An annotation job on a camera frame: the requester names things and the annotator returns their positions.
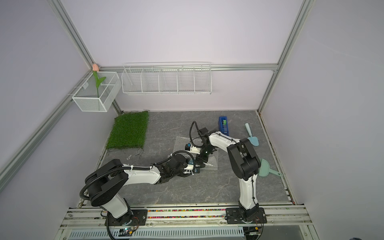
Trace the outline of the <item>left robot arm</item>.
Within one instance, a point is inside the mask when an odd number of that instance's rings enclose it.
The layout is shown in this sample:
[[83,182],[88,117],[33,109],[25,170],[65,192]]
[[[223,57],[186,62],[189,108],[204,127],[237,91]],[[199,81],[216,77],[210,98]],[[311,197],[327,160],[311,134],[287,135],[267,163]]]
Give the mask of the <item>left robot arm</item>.
[[93,207],[107,212],[106,225],[133,226],[140,224],[128,201],[119,195],[119,191],[128,185],[159,185],[174,177],[189,177],[200,172],[195,158],[186,151],[177,151],[165,160],[147,167],[125,165],[119,159],[113,159],[85,179],[80,190],[80,198],[89,201]]

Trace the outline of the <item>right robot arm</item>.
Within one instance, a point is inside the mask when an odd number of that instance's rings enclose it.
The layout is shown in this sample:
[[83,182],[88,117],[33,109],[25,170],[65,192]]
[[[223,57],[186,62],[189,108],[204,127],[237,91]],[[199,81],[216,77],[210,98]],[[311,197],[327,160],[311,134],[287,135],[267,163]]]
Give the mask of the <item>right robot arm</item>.
[[257,215],[262,212],[256,196],[256,180],[261,160],[250,140],[232,138],[220,131],[208,131],[206,128],[197,132],[203,143],[200,156],[211,154],[216,148],[225,151],[229,156],[232,170],[239,179],[239,208],[233,218],[244,223],[255,221]]

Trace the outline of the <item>clear bubble wrap sheet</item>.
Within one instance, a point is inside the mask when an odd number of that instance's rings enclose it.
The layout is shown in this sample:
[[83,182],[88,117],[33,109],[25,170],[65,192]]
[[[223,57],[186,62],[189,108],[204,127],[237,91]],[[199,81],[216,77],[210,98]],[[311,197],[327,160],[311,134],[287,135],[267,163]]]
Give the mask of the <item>clear bubble wrap sheet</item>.
[[217,171],[219,153],[215,149],[212,152],[203,151],[192,145],[191,141],[187,137],[177,136],[174,145],[174,152],[178,150],[184,150],[195,155],[196,167],[200,166],[203,170]]

